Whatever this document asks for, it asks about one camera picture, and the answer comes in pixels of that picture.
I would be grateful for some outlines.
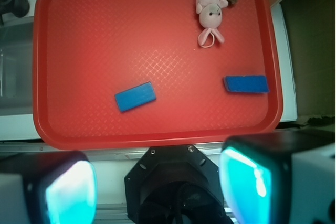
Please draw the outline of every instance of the blue block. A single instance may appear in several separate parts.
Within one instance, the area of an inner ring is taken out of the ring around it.
[[[121,112],[141,106],[145,103],[156,100],[153,86],[150,82],[123,91],[115,95],[119,110]]]
[[[227,91],[268,93],[266,76],[227,76],[224,78]]]

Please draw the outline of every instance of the pink plush bunny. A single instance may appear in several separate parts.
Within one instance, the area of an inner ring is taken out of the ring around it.
[[[222,8],[228,6],[227,0],[196,0],[196,13],[199,14],[199,22],[205,28],[198,36],[198,44],[208,48],[215,43],[215,37],[220,43],[224,43],[224,37],[217,30],[222,22]],[[213,41],[209,46],[204,46],[206,39],[211,34]]]

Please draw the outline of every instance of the bunny face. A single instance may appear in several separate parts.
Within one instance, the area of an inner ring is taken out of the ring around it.
[[[217,4],[209,4],[205,6],[199,16],[199,23],[204,28],[217,28],[223,19],[223,13],[220,6]]]

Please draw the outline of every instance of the red tray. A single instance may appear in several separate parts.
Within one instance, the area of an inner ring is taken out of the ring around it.
[[[282,114],[268,0],[223,9],[224,44],[200,48],[195,0],[38,0],[34,122],[60,149],[223,141],[273,130]],[[267,76],[269,94],[225,76]],[[157,100],[121,113],[114,95],[151,81]]]

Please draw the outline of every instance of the teal light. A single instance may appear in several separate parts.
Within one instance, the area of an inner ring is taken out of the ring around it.
[[[51,224],[89,224],[97,204],[97,183],[93,166],[78,161],[46,189]]]
[[[269,223],[270,170],[232,147],[223,150],[220,156],[220,184],[238,222]]]

